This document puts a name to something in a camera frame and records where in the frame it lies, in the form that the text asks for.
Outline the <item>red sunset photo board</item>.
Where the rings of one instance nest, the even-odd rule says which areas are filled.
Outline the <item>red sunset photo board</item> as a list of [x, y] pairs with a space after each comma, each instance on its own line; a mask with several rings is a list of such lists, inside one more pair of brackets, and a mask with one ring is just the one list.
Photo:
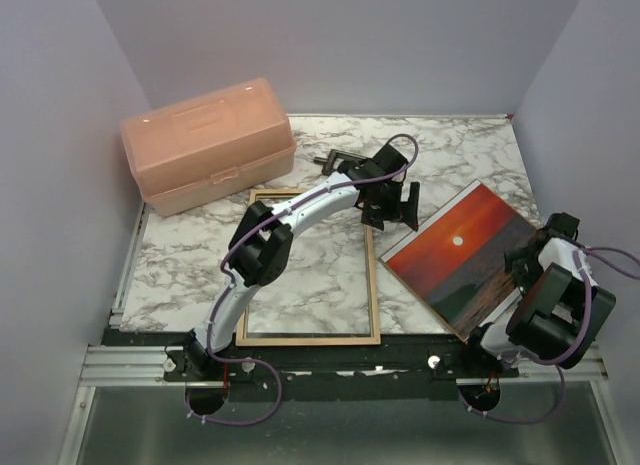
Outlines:
[[518, 292], [504, 255], [536, 227], [476, 180], [379, 260], [450, 333], [466, 341]]

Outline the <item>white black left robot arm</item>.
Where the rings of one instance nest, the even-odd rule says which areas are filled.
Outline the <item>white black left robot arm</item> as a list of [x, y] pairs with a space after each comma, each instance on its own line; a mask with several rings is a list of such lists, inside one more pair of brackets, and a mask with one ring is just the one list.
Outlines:
[[403, 223], [416, 230], [420, 184], [409, 184], [407, 200], [401, 196], [406, 172], [418, 154], [417, 140], [400, 133], [373, 157], [342, 162], [322, 183], [293, 199], [275, 206], [251, 204], [220, 263], [225, 285], [202, 324], [190, 332], [188, 369], [201, 380], [220, 372], [226, 359], [219, 352], [230, 345], [249, 302], [282, 275], [293, 241], [309, 228], [356, 208], [365, 226], [383, 230], [387, 223]]

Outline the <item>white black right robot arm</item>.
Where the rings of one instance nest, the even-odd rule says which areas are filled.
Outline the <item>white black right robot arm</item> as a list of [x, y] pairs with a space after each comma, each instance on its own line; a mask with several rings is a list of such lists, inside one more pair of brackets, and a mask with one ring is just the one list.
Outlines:
[[519, 300], [505, 323], [472, 332], [460, 352], [469, 375], [514, 368], [522, 358], [571, 369], [583, 358], [616, 305], [615, 295], [592, 276], [580, 220], [554, 213], [520, 249], [504, 255]]

